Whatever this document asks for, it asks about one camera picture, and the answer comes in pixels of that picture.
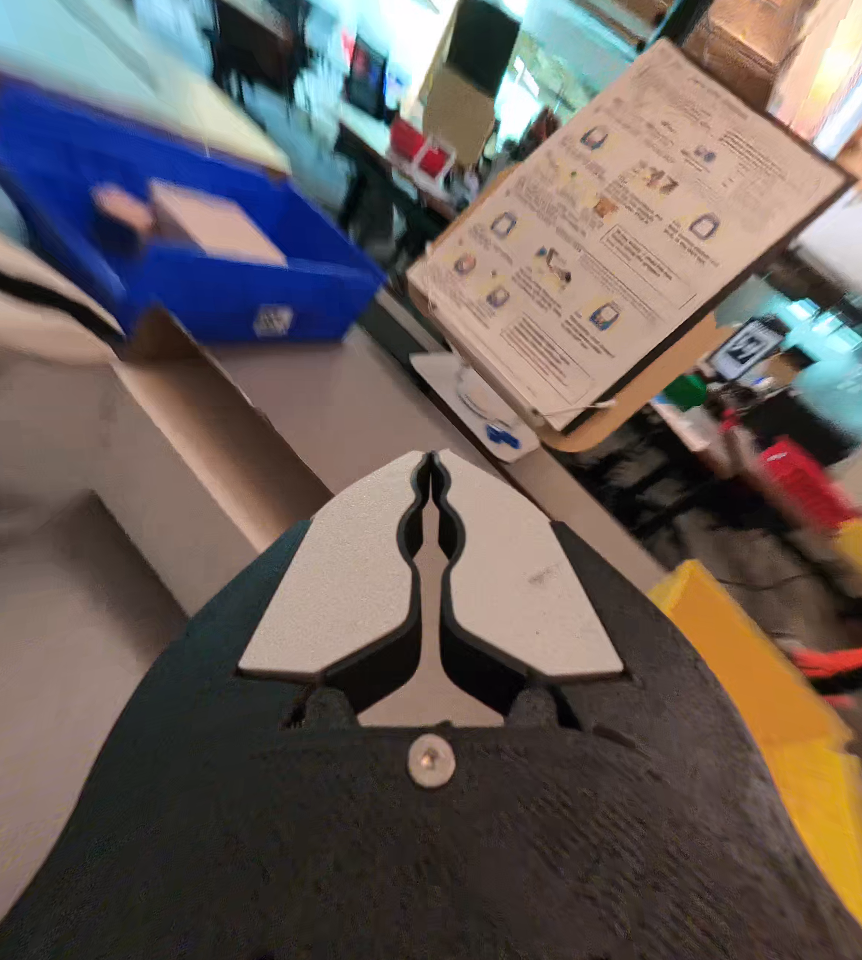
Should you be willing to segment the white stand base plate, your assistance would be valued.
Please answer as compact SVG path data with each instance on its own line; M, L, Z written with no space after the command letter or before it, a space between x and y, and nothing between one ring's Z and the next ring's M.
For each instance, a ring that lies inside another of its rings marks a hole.
M471 366L453 352L419 352L410 365L424 385L443 402L473 439L504 464L520 462L537 451L541 442L535 431ZM502 422L521 440L521 449L488 441L487 422Z

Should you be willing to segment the small red storage bin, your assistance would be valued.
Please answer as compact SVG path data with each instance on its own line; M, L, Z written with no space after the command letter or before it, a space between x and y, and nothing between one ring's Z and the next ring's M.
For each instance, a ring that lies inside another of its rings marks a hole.
M757 454L756 462L781 501L815 531L831 535L862 517L821 463L792 438L778 438Z

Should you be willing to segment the yellow plastic bin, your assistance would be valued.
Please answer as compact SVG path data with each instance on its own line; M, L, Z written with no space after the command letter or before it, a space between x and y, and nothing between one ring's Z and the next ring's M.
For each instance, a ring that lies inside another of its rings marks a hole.
M851 730L698 561L648 597L734 703L799 838L862 927L862 763Z

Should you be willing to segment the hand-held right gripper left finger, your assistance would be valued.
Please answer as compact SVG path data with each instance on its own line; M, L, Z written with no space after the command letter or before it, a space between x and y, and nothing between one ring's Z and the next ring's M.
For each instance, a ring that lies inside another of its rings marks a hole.
M430 455L411 451L312 517L238 662L249 678L340 690L366 710L421 661Z

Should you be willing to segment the blue plastic bin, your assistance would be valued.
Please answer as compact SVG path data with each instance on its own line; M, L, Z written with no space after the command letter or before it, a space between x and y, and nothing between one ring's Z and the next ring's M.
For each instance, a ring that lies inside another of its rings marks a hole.
M153 182L233 201L284 266L210 256L174 241L126 251L98 225L91 191L141 200ZM131 334L161 306L204 344L342 340L386 275L289 181L208 155L170 131L16 80L0 81L0 186L31 249Z

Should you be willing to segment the printed instruction sheet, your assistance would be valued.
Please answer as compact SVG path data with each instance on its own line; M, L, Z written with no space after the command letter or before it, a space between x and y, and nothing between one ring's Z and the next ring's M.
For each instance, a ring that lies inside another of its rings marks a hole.
M530 425L568 435L854 182L662 39L480 195L409 287Z

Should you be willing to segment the white cardboard mailer box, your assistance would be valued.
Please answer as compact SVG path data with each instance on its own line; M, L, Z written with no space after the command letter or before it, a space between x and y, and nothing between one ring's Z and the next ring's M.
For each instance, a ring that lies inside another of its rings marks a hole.
M0 503L85 494L187 615L331 498L168 320L108 364L0 349Z
M153 178L148 199L156 236L209 258L282 267L284 252L235 201Z

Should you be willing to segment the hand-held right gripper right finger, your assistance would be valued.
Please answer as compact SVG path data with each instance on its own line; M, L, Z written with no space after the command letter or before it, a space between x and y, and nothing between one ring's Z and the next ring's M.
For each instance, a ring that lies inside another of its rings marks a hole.
M498 714L522 690L616 678L624 663L552 521L450 450L433 454L449 680Z

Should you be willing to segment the green container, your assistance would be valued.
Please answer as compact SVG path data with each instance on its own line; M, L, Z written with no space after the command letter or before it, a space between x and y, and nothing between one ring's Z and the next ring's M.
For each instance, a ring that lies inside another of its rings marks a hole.
M704 406L709 393L708 382L698 373L682 374L662 391L665 402L681 412Z

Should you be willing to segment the black white marker card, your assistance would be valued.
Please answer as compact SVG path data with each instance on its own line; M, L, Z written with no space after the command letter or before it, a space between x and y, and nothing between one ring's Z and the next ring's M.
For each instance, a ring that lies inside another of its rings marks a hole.
M750 318L710 355L707 364L715 378L736 381L776 353L788 332L787 324L775 315Z

